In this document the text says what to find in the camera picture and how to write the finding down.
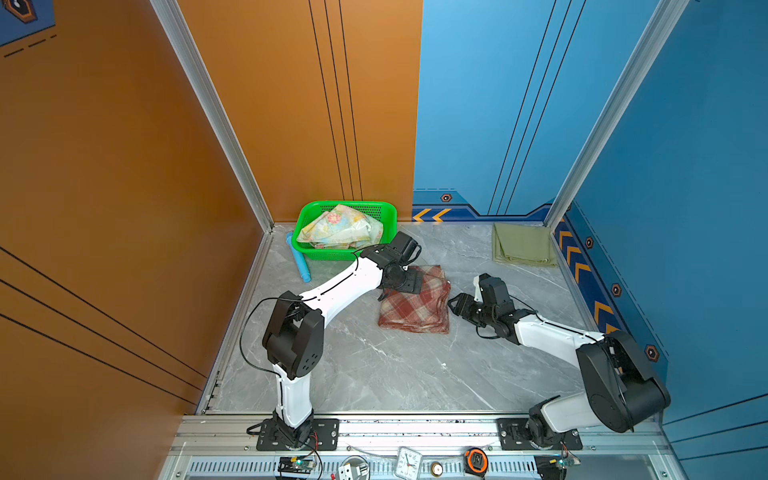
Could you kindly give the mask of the cream yellow cloth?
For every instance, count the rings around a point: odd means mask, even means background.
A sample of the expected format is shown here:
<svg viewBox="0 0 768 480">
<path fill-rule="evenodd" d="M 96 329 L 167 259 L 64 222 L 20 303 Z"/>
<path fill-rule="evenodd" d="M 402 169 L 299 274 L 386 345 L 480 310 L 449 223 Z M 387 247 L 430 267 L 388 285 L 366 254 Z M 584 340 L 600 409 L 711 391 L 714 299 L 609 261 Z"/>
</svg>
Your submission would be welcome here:
<svg viewBox="0 0 768 480">
<path fill-rule="evenodd" d="M 378 244 L 383 236 L 381 221 L 346 205 L 337 205 L 304 226 L 299 243 L 315 249 L 356 250 Z"/>
</svg>

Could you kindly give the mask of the olive green skirt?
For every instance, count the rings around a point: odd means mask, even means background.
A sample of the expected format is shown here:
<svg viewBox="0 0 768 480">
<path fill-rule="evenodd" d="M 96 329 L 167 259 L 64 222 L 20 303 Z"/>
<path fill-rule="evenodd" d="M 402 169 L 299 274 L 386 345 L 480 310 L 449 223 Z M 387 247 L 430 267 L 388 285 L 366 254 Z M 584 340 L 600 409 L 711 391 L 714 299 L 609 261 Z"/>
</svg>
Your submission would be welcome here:
<svg viewBox="0 0 768 480">
<path fill-rule="evenodd" d="M 492 229 L 492 258 L 501 264 L 557 266 L 551 232 L 544 226 L 495 223 Z"/>
</svg>

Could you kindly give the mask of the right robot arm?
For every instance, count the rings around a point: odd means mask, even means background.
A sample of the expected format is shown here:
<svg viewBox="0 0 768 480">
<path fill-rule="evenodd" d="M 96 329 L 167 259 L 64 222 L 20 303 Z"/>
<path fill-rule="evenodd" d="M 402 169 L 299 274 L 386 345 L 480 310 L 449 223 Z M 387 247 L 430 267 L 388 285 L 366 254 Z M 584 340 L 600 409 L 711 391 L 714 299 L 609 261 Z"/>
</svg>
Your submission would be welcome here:
<svg viewBox="0 0 768 480">
<path fill-rule="evenodd" d="M 506 283 L 487 273 L 475 277 L 473 285 L 473 295 L 461 293 L 448 301 L 454 315 L 478 330 L 492 328 L 493 340 L 557 357 L 582 377 L 582 392 L 531 407 L 525 425 L 510 437 L 537 449 L 560 447 L 580 428 L 602 425 L 624 433 L 670 406 L 663 380 L 630 334 L 589 332 L 549 320 L 514 300 Z"/>
</svg>

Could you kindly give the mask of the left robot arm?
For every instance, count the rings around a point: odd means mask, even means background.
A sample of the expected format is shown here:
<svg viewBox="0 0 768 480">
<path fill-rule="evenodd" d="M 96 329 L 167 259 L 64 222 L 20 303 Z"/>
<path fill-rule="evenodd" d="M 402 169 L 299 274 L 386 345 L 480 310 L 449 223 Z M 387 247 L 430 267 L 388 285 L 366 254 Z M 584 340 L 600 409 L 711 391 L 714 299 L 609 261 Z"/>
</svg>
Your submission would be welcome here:
<svg viewBox="0 0 768 480">
<path fill-rule="evenodd" d="M 412 263 L 421 245 L 404 232 L 364 247 L 353 262 L 320 286 L 279 295 L 262 346 L 277 376 L 277 406 L 268 421 L 291 448 L 312 440 L 311 372 L 324 350 L 325 329 L 346 307 L 373 290 L 417 294 L 423 275 Z"/>
</svg>

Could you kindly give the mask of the red plaid skirt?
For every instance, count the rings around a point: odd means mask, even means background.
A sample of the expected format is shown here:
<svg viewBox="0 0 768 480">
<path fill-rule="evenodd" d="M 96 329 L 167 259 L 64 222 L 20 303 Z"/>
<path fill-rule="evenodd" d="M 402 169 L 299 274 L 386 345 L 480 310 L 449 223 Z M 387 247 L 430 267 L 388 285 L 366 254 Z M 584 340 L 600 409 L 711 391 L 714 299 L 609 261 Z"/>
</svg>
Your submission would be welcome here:
<svg viewBox="0 0 768 480">
<path fill-rule="evenodd" d="M 423 274 L 418 294 L 385 290 L 378 326 L 410 333 L 444 334 L 450 332 L 447 302 L 451 284 L 440 265 L 416 266 Z"/>
</svg>

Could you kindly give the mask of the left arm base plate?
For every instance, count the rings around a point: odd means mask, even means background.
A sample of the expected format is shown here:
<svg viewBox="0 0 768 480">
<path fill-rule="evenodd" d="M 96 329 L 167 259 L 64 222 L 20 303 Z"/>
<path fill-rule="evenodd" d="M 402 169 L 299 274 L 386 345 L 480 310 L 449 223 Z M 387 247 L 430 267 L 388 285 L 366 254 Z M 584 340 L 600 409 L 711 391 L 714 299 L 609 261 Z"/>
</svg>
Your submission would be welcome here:
<svg viewBox="0 0 768 480">
<path fill-rule="evenodd" d="M 287 451 L 314 448 L 320 452 L 335 451 L 339 440 L 340 421 L 336 418 L 310 416 L 296 428 L 281 419 L 265 420 L 258 428 L 258 451 Z"/>
</svg>

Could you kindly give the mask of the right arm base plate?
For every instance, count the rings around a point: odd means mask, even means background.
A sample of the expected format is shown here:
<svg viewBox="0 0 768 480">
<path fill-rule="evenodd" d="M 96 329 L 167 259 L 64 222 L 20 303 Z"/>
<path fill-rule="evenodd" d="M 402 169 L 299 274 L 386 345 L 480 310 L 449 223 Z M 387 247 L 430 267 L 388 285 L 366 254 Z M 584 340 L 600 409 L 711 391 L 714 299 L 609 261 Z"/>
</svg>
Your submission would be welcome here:
<svg viewBox="0 0 768 480">
<path fill-rule="evenodd" d="M 504 451 L 583 449 L 581 436 L 576 429 L 554 432 L 537 420 L 505 417 L 496 420 L 497 435 Z"/>
</svg>

